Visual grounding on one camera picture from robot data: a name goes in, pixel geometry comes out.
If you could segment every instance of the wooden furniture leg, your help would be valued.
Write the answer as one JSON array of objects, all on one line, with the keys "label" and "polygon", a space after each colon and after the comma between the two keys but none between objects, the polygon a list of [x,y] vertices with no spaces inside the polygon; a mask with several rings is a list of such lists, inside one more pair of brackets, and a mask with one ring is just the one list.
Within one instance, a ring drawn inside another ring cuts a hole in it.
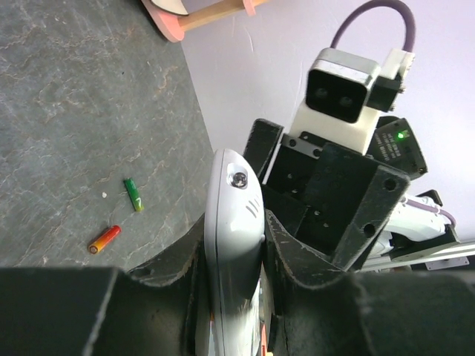
[{"label": "wooden furniture leg", "polygon": [[245,10],[249,16],[253,16],[255,7],[268,0],[222,0],[184,17],[166,13],[154,6],[150,0],[142,2],[163,35],[170,42],[178,42],[185,38],[186,31],[222,19],[237,11]]}]

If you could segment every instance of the screw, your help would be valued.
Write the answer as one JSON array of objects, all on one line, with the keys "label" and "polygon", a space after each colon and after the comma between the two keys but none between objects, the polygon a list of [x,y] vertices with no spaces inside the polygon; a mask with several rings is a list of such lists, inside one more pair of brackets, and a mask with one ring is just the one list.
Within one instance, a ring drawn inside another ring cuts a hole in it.
[{"label": "screw", "polygon": [[244,188],[247,184],[247,175],[237,172],[234,176],[232,176],[231,184],[236,188]]}]

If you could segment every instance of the black plastic part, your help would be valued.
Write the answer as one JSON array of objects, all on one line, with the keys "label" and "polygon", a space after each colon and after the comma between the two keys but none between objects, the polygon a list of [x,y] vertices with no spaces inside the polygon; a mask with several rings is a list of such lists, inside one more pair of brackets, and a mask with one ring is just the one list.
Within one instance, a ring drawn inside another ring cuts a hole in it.
[{"label": "black plastic part", "polygon": [[367,153],[379,162],[406,172],[412,180],[426,174],[424,156],[407,120],[389,116],[385,121],[389,122],[375,130]]},{"label": "black plastic part", "polygon": [[299,139],[304,139],[305,141],[308,141],[319,148],[323,148],[326,143],[330,142],[327,139],[324,139],[323,137],[316,136],[313,133],[306,131],[303,131],[301,133]]},{"label": "black plastic part", "polygon": [[357,82],[311,70],[308,75],[305,103],[312,110],[345,122],[358,121],[367,101],[367,88]]},{"label": "black plastic part", "polygon": [[444,206],[442,203],[442,199],[440,199],[439,193],[435,189],[425,191],[424,193],[419,194],[418,197],[430,197],[436,204]]},{"label": "black plastic part", "polygon": [[296,235],[309,207],[289,195],[281,195],[266,185],[262,186],[266,205],[272,206],[274,214],[281,217],[281,224],[291,235]]},{"label": "black plastic part", "polygon": [[203,218],[131,274],[0,269],[0,355],[207,356],[208,285]]},{"label": "black plastic part", "polygon": [[283,129],[284,127],[265,119],[254,121],[243,156],[251,165],[260,182],[266,175]]},{"label": "black plastic part", "polygon": [[345,274],[267,215],[263,293],[274,356],[466,355],[474,280],[462,274]]},{"label": "black plastic part", "polygon": [[[348,269],[383,228],[389,213],[409,185],[401,171],[335,144],[326,144],[319,159],[281,147],[267,188],[279,193],[265,200],[290,231],[301,221],[297,240],[324,252],[328,260]],[[292,217],[282,206],[285,196],[307,212]]]},{"label": "black plastic part", "polygon": [[401,88],[401,78],[397,76],[395,79],[384,78],[379,76],[371,89],[371,94],[367,100],[366,106],[388,112],[396,99]]}]

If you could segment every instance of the marble-patterned floor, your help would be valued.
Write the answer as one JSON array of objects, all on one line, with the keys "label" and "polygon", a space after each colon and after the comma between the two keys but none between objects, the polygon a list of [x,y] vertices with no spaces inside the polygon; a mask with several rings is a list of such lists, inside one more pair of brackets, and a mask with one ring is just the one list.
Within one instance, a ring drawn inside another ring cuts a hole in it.
[{"label": "marble-patterned floor", "polygon": [[[0,266],[146,261],[206,199],[212,150],[181,46],[160,36],[140,0],[1,8]],[[89,254],[110,225],[121,235]]]}]

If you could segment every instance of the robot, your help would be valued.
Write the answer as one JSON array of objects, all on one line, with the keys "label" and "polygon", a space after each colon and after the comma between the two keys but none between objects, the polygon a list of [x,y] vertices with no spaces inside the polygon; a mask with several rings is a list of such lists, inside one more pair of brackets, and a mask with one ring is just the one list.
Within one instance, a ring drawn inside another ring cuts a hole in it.
[{"label": "robot", "polygon": [[[377,6],[407,23],[382,66],[335,49]],[[258,119],[243,156],[219,150],[205,214],[141,266],[0,270],[0,348],[207,356],[212,324],[219,356],[469,352],[472,276],[359,272],[370,256],[459,243],[434,190],[406,194],[428,171],[407,120],[381,116],[403,92],[414,36],[400,1],[357,9],[310,68],[289,132]]]}]

